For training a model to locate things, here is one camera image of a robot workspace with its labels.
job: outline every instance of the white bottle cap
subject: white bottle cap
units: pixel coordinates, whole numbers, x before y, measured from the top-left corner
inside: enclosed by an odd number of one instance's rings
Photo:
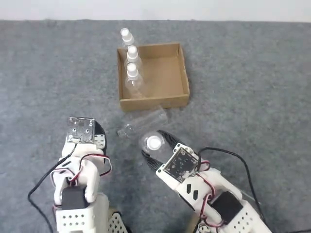
[[[158,136],[150,136],[147,139],[147,147],[150,150],[158,150],[160,149],[160,147],[162,146],[162,141],[161,138],[159,138]]]
[[[121,29],[121,35],[122,35],[122,40],[126,45],[129,46],[134,43],[134,37],[127,28]]]
[[[129,62],[136,62],[138,60],[137,48],[134,45],[131,45],[127,48],[127,59]]]
[[[134,63],[130,63],[127,65],[127,77],[129,80],[137,80],[138,79],[138,70]]]

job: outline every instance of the open cardboard box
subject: open cardboard box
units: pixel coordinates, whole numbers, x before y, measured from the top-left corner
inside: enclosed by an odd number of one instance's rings
[[[119,98],[124,111],[146,110],[161,105],[163,108],[188,104],[189,82],[185,59],[179,43],[153,44],[138,47],[143,62],[146,97],[133,99],[125,87],[126,49],[118,49]]]

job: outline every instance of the clear plastic bottle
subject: clear plastic bottle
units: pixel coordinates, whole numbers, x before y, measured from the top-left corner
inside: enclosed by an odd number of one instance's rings
[[[135,45],[135,39],[133,35],[130,33],[130,30],[127,28],[121,29],[121,36],[122,36],[122,47],[127,48],[128,46]]]
[[[133,98],[144,97],[144,82],[140,75],[137,66],[134,63],[127,65],[127,78],[125,79],[125,86]]]
[[[135,45],[131,45],[127,47],[127,56],[125,60],[125,69],[127,69],[127,65],[129,63],[134,63],[139,71],[139,73],[143,76],[143,70],[142,70],[142,61],[141,58],[139,57],[137,47]]]
[[[168,123],[168,116],[162,107],[132,114],[134,115],[123,120],[122,128],[117,130],[119,137],[132,139],[141,137],[145,133],[162,128]]]

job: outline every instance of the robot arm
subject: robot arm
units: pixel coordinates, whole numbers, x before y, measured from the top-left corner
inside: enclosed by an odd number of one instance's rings
[[[220,171],[196,171],[198,156],[178,143],[170,160],[156,175],[200,216],[197,232],[271,233],[241,191]]]
[[[109,201],[98,193],[100,174],[111,170],[104,172],[105,133],[93,118],[70,117],[68,126],[62,158],[71,156],[51,173],[57,231],[108,233]]]

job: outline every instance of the circuit board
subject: circuit board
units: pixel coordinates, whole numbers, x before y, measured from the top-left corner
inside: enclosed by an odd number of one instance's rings
[[[163,170],[182,183],[186,176],[189,176],[194,171],[197,164],[197,159],[184,148],[180,148]]]

